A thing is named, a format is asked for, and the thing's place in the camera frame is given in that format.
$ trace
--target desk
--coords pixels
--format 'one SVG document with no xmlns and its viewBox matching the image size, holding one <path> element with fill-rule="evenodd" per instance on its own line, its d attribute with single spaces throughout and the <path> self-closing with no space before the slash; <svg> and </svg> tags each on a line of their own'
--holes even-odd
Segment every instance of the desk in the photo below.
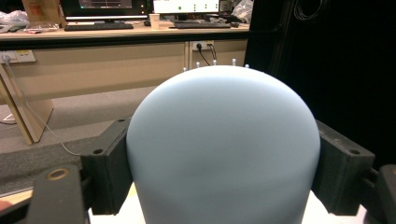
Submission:
<svg viewBox="0 0 396 224">
<path fill-rule="evenodd" d="M 218 64 L 243 65 L 248 27 L 178 30 L 162 21 L 160 30 L 142 23 L 133 30 L 0 34 L 0 50 L 31 49 L 35 63 L 0 66 L 0 104 L 7 104 L 27 144 L 45 128 L 51 99 L 159 85 L 169 77 L 205 65 L 192 41 L 215 40 Z M 204 56 L 212 61 L 211 51 Z"/>
</svg>

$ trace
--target monitor screen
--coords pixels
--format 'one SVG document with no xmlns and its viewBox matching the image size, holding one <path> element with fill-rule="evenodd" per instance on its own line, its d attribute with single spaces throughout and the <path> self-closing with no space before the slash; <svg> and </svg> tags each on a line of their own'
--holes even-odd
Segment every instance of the monitor screen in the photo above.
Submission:
<svg viewBox="0 0 396 224">
<path fill-rule="evenodd" d="M 153 9 L 159 14 L 218 13 L 219 0 L 153 0 Z"/>
<path fill-rule="evenodd" d="M 130 21 L 148 17 L 147 0 L 61 0 L 67 21 Z"/>
</svg>

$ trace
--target gray floor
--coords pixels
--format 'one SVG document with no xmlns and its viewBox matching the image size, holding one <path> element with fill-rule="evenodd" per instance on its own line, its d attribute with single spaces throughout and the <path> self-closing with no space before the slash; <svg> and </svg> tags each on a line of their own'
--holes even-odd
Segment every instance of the gray floor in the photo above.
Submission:
<svg viewBox="0 0 396 224">
<path fill-rule="evenodd" d="M 97 136 L 114 120 L 131 117 L 140 102 L 155 87 L 112 91 L 53 99 L 53 111 L 48 126 L 63 142 Z M 0 105 L 0 120 L 10 114 Z M 17 125 L 0 123 L 0 153 L 29 150 L 59 143 L 46 129 L 40 142 L 27 146 Z"/>
</svg>

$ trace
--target electrical socket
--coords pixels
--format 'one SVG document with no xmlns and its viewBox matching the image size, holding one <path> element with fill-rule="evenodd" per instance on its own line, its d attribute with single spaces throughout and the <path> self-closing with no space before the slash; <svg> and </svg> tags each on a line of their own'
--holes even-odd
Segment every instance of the electrical socket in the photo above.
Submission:
<svg viewBox="0 0 396 224">
<path fill-rule="evenodd" d="M 3 55 L 7 55 L 9 57 L 10 63 L 33 63 L 33 62 L 35 62 L 35 55 L 29 49 L 0 51 L 0 63 L 5 63 L 5 62 L 3 62 Z"/>
<path fill-rule="evenodd" d="M 192 42 L 192 50 L 198 50 L 198 48 L 197 48 L 198 44 L 201 44 L 201 46 L 202 46 L 201 50 L 210 49 L 210 47 L 208 45 L 211 44 L 214 47 L 215 41 L 214 40 L 193 41 Z"/>
</svg>

